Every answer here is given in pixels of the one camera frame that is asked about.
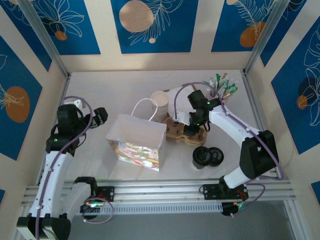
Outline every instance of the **white line drawing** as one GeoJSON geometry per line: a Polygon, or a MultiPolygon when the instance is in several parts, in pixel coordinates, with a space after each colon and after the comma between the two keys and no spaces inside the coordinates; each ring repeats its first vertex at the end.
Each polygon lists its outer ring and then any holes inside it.
{"type": "Polygon", "coordinates": [[[143,19],[143,21],[146,21],[146,19],[150,19],[150,14],[152,14],[151,21],[146,24],[147,29],[142,31],[131,31],[129,39],[131,39],[132,42],[130,46],[139,41],[149,41],[151,44],[155,43],[162,31],[164,32],[166,30],[166,26],[170,27],[171,22],[169,14],[177,10],[182,5],[183,1],[184,0],[131,0],[127,2],[122,9],[129,4],[131,6],[130,8],[128,7],[128,9],[131,11],[136,11],[134,6],[145,8],[145,10],[139,12],[140,16],[134,16],[133,18],[138,17],[143,19]]]}
{"type": "Polygon", "coordinates": [[[254,29],[254,38],[258,39],[262,31],[262,23],[271,13],[277,0],[264,0],[262,7],[258,8],[255,0],[228,0],[228,5],[235,5],[238,8],[240,17],[245,19],[247,25],[254,29]]]}
{"type": "Polygon", "coordinates": [[[288,4],[288,6],[286,7],[286,9],[284,10],[283,14],[282,14],[282,17],[285,19],[285,20],[288,20],[288,14],[290,11],[293,11],[293,12],[296,12],[298,11],[305,0],[299,0],[300,2],[296,2],[296,1],[293,1],[291,0],[288,4]]]}
{"type": "MultiPolygon", "coordinates": [[[[9,0],[2,1],[17,19],[30,26],[18,5],[9,0]]],[[[67,33],[82,37],[77,24],[82,23],[85,16],[70,10],[69,0],[34,0],[32,5],[50,35],[60,41],[67,39],[67,33]]]]}
{"type": "Polygon", "coordinates": [[[320,123],[320,25],[309,41],[304,65],[307,67],[305,74],[308,78],[308,86],[302,96],[299,96],[297,103],[299,108],[302,106],[301,109],[310,107],[310,126],[314,127],[320,123]]]}
{"type": "MultiPolygon", "coordinates": [[[[0,70],[6,64],[7,57],[6,55],[0,54],[0,70]]],[[[8,94],[0,84],[0,109],[3,109],[6,105],[10,106],[10,104],[23,106],[24,103],[21,102],[23,99],[24,97],[17,98],[8,94]]]]}

